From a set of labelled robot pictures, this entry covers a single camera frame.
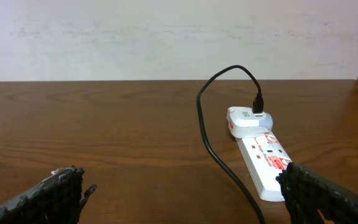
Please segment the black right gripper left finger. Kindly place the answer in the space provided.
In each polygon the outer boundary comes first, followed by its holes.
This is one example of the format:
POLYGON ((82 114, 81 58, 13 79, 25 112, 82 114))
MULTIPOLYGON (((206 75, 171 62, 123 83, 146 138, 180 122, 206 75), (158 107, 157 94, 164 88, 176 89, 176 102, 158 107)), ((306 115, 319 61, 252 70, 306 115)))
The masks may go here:
POLYGON ((96 184, 82 189, 84 173, 75 166, 51 171, 51 176, 0 204, 0 224, 77 224, 97 189, 96 184))

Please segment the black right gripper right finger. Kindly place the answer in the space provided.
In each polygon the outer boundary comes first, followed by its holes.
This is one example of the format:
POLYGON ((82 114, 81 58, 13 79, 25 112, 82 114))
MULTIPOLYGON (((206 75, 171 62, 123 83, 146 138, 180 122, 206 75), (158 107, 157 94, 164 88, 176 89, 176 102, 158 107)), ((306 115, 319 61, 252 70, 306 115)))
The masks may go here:
POLYGON ((291 162, 276 177, 292 223, 358 224, 358 195, 291 162))

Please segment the white USB charger adapter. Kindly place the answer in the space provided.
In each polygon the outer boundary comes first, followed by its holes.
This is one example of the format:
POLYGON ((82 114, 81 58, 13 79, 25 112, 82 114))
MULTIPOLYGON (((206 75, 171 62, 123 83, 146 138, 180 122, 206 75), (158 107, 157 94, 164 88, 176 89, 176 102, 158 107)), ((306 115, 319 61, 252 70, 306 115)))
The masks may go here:
POLYGON ((252 108, 248 107, 229 107, 226 119, 230 133, 238 139, 261 136, 273 128, 270 114, 266 112, 254 114, 252 108))

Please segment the white power strip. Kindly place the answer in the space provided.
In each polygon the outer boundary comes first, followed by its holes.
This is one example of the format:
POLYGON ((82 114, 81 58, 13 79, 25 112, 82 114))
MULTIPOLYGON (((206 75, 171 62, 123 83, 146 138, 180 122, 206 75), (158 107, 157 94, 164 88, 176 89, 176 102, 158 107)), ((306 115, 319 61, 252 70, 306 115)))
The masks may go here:
POLYGON ((272 130, 254 138, 235 139, 259 197, 268 202, 284 201, 276 177, 291 159, 272 130))

